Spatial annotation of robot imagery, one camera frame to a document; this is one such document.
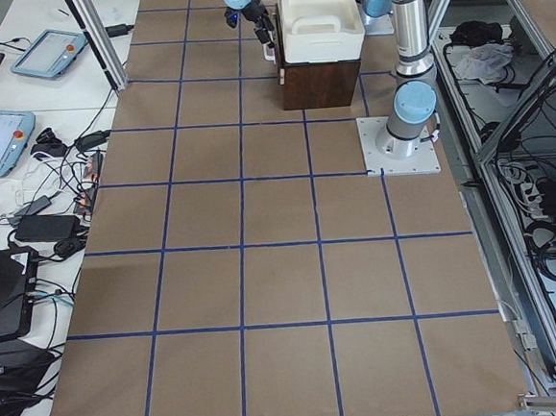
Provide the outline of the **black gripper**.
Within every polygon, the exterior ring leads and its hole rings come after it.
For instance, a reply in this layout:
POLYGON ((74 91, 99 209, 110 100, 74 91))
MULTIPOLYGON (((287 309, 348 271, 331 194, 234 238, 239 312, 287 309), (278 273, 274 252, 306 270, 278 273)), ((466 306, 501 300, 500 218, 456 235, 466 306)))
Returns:
POLYGON ((243 16, 254 24, 254 34, 269 49, 275 48, 271 34, 275 30, 268 11, 259 0, 252 1, 242 10, 243 16))

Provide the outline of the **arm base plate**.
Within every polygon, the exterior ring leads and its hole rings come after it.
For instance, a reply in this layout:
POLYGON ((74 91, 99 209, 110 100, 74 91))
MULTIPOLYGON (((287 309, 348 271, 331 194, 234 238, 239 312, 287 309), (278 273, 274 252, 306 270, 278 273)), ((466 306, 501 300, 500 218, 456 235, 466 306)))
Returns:
POLYGON ((394 26, 391 19, 391 0, 364 0, 362 21, 368 36, 391 36, 394 26))
POLYGON ((366 173, 374 176, 412 176, 441 171, 431 133, 425 125, 417 138, 400 140, 387 130, 387 116, 356 118, 366 173))

